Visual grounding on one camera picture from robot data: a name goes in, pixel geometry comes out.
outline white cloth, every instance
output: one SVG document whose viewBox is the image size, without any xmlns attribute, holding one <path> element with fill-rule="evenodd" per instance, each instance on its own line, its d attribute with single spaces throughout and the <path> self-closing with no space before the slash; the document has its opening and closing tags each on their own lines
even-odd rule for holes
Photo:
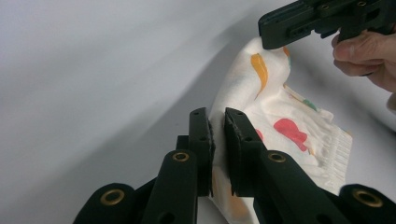
<svg viewBox="0 0 396 224">
<path fill-rule="evenodd" d="M 237 56 L 213 104 L 209 116 L 217 145 L 213 201 L 230 223 L 258 220 L 253 199 L 231 195 L 223 136 L 225 107 L 244 111 L 266 147 L 291 155 L 319 187 L 337 194 L 345 184 L 351 136 L 332 123 L 330 112 L 284 85 L 289 73 L 288 50 L 264 50 L 255 38 Z"/>
</svg>

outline human hand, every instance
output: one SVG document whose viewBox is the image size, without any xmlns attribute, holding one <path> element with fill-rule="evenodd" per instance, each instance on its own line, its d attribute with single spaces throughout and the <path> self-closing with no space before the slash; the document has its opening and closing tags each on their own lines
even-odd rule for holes
<svg viewBox="0 0 396 224">
<path fill-rule="evenodd" d="M 377 86 L 396 92 L 396 34 L 364 31 L 338 43 L 332 40 L 334 65 L 350 77 L 367 77 Z"/>
</svg>

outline towel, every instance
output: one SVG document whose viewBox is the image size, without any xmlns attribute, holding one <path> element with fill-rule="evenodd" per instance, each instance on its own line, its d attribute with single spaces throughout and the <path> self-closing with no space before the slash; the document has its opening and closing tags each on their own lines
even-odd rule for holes
<svg viewBox="0 0 396 224">
<path fill-rule="evenodd" d="M 289 51 L 265 50 L 261 39 L 255 38 L 236 57 L 212 105 L 209 120 L 217 146 L 212 201 L 229 223 L 259 221 L 252 198 L 231 194 L 223 132 L 225 107 L 246 113 L 266 147 L 291 155 L 319 187 L 337 194 L 345 184 L 351 136 L 332 123 L 331 112 L 285 85 L 289 73 Z"/>
</svg>

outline red spot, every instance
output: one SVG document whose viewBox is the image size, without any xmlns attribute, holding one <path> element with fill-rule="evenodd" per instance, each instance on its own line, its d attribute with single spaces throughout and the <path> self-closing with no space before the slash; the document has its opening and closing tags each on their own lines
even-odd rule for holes
<svg viewBox="0 0 396 224">
<path fill-rule="evenodd" d="M 264 141 L 264 136 L 262 135 L 262 132 L 260 130 L 256 129 L 256 133 L 259 135 L 260 139 Z"/>
<path fill-rule="evenodd" d="M 304 142 L 307 138 L 306 133 L 300 132 L 297 125 L 291 119 L 280 119 L 274 124 L 274 128 L 293 141 L 301 151 L 306 151 Z"/>
</svg>

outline white surface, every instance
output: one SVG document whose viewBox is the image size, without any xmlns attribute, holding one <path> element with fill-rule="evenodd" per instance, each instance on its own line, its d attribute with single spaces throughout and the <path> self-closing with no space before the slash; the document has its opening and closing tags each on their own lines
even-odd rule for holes
<svg viewBox="0 0 396 224">
<path fill-rule="evenodd" d="M 1 1 L 0 223 L 71 223 L 103 185 L 149 181 L 259 17 L 288 2 Z M 396 135 L 375 119 L 388 94 L 342 76 L 329 42 L 290 46 L 289 85 L 353 133 L 347 182 L 396 201 Z M 202 199 L 198 223 L 225 221 Z"/>
</svg>

